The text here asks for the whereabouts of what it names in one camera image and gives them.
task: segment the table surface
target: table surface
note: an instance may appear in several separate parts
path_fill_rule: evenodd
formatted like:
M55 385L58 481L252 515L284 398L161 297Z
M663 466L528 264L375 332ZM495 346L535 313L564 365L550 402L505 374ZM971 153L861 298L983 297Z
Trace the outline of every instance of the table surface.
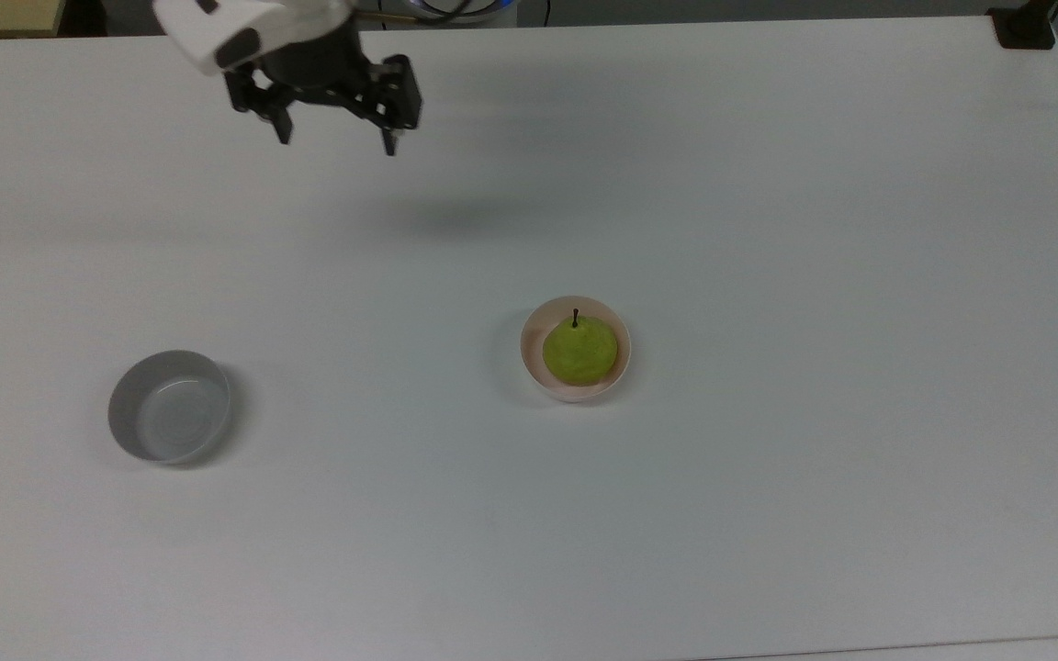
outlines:
M65 0L0 0L0 37L55 37Z
M0 658L658 661L1058 636L1058 50L985 17L365 35L422 127L0 42ZM518 333L631 329L561 405ZM202 351L238 429L117 448Z

